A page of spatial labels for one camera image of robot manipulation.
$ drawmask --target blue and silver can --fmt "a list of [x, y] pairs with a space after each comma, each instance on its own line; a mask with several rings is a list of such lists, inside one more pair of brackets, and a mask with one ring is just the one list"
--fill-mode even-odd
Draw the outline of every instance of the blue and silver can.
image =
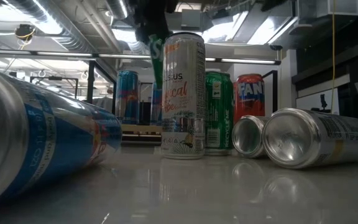
[[150, 124], [161, 126], [162, 120], [162, 89], [157, 88], [157, 83], [153, 83], [152, 107], [150, 112]]
[[104, 161], [121, 137], [113, 114], [0, 73], [0, 201]]
[[118, 73], [116, 116], [122, 124], [139, 122], [139, 79], [137, 72], [122, 70]]

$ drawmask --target can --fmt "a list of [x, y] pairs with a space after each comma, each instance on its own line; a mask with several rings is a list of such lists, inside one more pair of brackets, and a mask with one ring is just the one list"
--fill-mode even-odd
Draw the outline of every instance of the can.
[[245, 115], [265, 116], [265, 83], [261, 75], [240, 75], [236, 89], [234, 123]]
[[191, 32], [165, 42], [162, 85], [162, 154], [199, 159], [205, 152], [205, 46]]
[[164, 40], [157, 37], [156, 34], [152, 34], [149, 36], [150, 39], [150, 56], [152, 58], [153, 70], [154, 70], [154, 78], [157, 84], [158, 89], [162, 89], [162, 63], [164, 59]]
[[206, 72], [206, 155], [223, 156], [232, 149], [233, 83], [230, 74]]
[[162, 89], [158, 89], [157, 82], [153, 83], [150, 125], [161, 126], [162, 120]]
[[292, 168], [358, 161], [358, 119], [285, 108], [263, 130], [267, 155]]
[[245, 115], [234, 125], [232, 141], [234, 148], [244, 157], [256, 158], [266, 155], [262, 143], [262, 131], [269, 118]]
[[118, 72], [116, 116], [122, 124], [139, 123], [139, 79], [137, 72], [129, 70]]
[[104, 161], [121, 136], [113, 114], [0, 73], [0, 201]]

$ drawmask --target aluminum can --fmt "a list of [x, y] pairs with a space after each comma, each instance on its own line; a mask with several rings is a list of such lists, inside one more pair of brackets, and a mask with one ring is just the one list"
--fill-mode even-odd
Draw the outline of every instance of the aluminum can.
[[121, 136], [113, 114], [0, 73], [0, 201], [104, 161]]
[[265, 116], [265, 83], [261, 75], [240, 75], [237, 78], [234, 123], [242, 116]]
[[223, 156], [232, 149], [233, 83], [230, 74], [206, 72], [206, 155]]
[[161, 126], [162, 120], [162, 89], [158, 89], [157, 83], [153, 83], [152, 106], [150, 112], [150, 125]]
[[154, 78], [159, 89], [162, 89], [162, 62], [164, 59], [164, 40], [157, 37], [156, 34], [149, 36], [150, 56], [152, 58]]
[[358, 161], [358, 119], [285, 108], [266, 122], [263, 144], [280, 166], [308, 166]]
[[165, 42], [162, 85], [162, 154], [199, 159], [205, 152], [205, 46], [193, 33]]
[[266, 155], [262, 143], [262, 131], [269, 118], [245, 115], [234, 125], [232, 141], [234, 148], [244, 157], [256, 158]]
[[137, 72], [129, 70], [118, 72], [116, 116], [122, 124], [139, 123], [139, 79]]

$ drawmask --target can bottom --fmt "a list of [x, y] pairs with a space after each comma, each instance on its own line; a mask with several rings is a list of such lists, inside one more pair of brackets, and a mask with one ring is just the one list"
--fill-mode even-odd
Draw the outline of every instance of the can bottom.
[[165, 158], [168, 159], [201, 159], [203, 154], [200, 155], [163, 155]]
[[206, 156], [228, 156], [231, 149], [205, 149]]

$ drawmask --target silver can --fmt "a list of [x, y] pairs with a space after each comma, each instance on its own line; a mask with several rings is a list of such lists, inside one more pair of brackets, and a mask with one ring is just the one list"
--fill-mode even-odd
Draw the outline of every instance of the silver can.
[[234, 148], [244, 157], [256, 158], [266, 155], [262, 144], [262, 131], [269, 118], [246, 115], [236, 123], [232, 132]]
[[358, 119], [285, 108], [263, 130], [267, 155], [292, 169], [358, 161]]
[[121, 136], [110, 112], [0, 73], [0, 201], [104, 161]]
[[205, 152], [205, 46], [181, 32], [165, 42], [162, 84], [162, 153], [199, 159]]

